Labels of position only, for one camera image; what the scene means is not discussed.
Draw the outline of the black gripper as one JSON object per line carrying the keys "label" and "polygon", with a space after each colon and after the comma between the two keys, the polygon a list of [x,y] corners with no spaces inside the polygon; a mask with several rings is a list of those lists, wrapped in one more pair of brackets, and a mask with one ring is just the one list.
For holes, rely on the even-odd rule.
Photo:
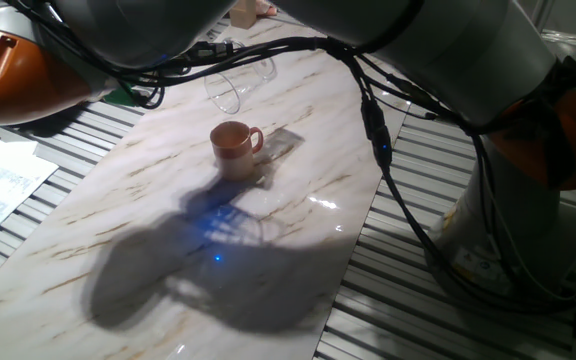
{"label": "black gripper", "polygon": [[234,44],[232,42],[210,43],[198,42],[182,55],[185,62],[197,63],[209,60],[215,56],[232,56]]}

